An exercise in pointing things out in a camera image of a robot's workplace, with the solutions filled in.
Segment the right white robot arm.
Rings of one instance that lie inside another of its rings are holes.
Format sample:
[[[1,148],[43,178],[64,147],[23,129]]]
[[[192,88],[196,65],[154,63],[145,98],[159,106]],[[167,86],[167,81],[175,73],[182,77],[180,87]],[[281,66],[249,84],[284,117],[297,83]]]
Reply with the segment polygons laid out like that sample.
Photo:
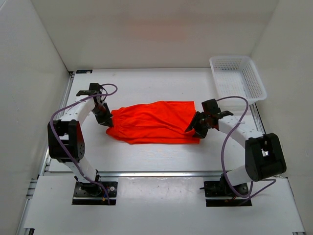
[[[221,111],[215,99],[204,101],[203,111],[195,112],[186,132],[194,131],[194,137],[204,139],[209,129],[216,129],[235,140],[245,150],[245,163],[229,172],[223,172],[220,182],[222,194],[230,196],[238,185],[258,182],[286,172],[287,165],[279,137],[274,133],[264,134],[237,119],[230,111]]]

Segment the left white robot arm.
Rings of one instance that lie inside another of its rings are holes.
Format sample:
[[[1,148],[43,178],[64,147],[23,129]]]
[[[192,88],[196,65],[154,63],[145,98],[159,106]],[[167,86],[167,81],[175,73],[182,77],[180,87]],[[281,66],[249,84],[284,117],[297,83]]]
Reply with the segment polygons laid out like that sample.
[[[102,192],[98,171],[85,157],[86,147],[82,125],[92,113],[99,125],[113,127],[112,113],[106,103],[106,97],[112,93],[105,90],[106,84],[90,83],[87,90],[76,94],[74,103],[56,111],[48,125],[48,151],[51,158],[66,165],[76,176],[79,183],[86,184],[86,191],[97,196]]]

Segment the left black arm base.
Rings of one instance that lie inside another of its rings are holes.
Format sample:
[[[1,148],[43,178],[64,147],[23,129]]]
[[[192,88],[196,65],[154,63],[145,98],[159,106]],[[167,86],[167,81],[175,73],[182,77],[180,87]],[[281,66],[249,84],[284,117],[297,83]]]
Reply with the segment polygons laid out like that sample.
[[[102,187],[91,184],[90,182],[81,183],[75,178],[75,188],[73,191],[72,204],[73,205],[95,205],[95,206],[115,206],[118,190],[117,181],[99,181],[107,190],[107,194]]]

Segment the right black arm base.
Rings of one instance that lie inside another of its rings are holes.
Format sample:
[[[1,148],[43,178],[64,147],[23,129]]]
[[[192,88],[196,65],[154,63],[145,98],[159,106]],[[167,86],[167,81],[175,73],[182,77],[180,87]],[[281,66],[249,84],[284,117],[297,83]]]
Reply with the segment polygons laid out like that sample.
[[[229,187],[223,174],[219,180],[206,180],[199,190],[204,191],[206,207],[251,207],[248,198],[238,197]]]

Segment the orange shorts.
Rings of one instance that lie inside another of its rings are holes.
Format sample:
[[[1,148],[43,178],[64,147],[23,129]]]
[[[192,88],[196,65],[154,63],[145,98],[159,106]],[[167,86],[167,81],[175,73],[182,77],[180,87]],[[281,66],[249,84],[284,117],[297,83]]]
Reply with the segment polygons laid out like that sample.
[[[112,111],[106,134],[128,144],[199,144],[194,131],[185,132],[195,114],[193,101],[157,101]]]

